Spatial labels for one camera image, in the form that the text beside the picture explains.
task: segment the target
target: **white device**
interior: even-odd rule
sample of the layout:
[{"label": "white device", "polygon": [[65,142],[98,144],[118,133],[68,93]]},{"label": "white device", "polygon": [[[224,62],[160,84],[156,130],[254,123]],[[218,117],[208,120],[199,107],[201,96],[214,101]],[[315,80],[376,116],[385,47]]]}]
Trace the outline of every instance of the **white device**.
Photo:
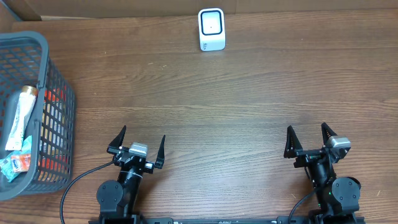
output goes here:
[{"label": "white device", "polygon": [[225,48],[224,12],[218,8],[202,9],[198,14],[200,49],[202,51]]}]

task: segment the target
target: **toothpaste tube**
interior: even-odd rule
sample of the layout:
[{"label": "toothpaste tube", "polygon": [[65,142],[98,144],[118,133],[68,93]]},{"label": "toothpaste tube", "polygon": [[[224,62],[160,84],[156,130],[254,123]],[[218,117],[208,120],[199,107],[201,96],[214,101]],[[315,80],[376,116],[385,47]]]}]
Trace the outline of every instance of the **toothpaste tube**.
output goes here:
[{"label": "toothpaste tube", "polygon": [[17,110],[12,124],[10,135],[8,136],[6,150],[20,151],[24,142],[25,128],[36,102],[37,89],[31,86],[23,86],[19,94]]}]

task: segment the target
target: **gray plastic basket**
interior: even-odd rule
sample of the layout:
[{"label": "gray plastic basket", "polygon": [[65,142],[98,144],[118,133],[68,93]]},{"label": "gray plastic basket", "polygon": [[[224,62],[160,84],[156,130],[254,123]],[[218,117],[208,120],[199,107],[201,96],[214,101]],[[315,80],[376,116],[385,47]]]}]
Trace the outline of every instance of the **gray plastic basket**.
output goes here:
[{"label": "gray plastic basket", "polygon": [[54,192],[72,177],[75,94],[49,58],[46,39],[25,31],[0,34],[0,159],[14,120],[21,88],[36,86],[37,101],[25,130],[32,135],[29,171],[11,183],[0,172],[0,200]]}]

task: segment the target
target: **wooden table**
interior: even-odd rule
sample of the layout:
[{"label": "wooden table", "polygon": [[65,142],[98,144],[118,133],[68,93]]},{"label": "wooden table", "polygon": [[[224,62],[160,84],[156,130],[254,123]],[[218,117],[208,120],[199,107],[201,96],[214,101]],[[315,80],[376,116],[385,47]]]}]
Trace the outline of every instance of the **wooden table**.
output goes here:
[{"label": "wooden table", "polygon": [[[74,87],[74,177],[110,161],[106,146],[166,134],[162,170],[144,176],[137,209],[148,217],[272,218],[309,193],[303,169],[284,159],[292,125],[306,149],[326,121],[352,142],[335,164],[361,181],[368,223],[396,223],[398,10],[285,12],[225,17],[227,46],[201,52],[196,16],[20,22],[36,30]],[[108,167],[76,183],[67,223],[99,214]],[[1,223],[59,223],[63,192],[0,203]],[[313,198],[297,211],[317,207]]]}]

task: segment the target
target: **blue packet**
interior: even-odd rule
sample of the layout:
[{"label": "blue packet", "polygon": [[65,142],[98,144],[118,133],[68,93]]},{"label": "blue packet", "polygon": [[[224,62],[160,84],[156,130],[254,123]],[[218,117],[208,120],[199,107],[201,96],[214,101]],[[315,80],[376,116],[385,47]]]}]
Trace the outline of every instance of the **blue packet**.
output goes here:
[{"label": "blue packet", "polygon": [[19,173],[15,173],[11,164],[11,156],[18,156],[21,154],[30,154],[32,150],[32,136],[29,136],[22,143],[22,149],[20,151],[13,151],[8,154],[8,156],[4,159],[0,159],[0,168],[1,172],[7,177],[8,182],[14,180]]}]

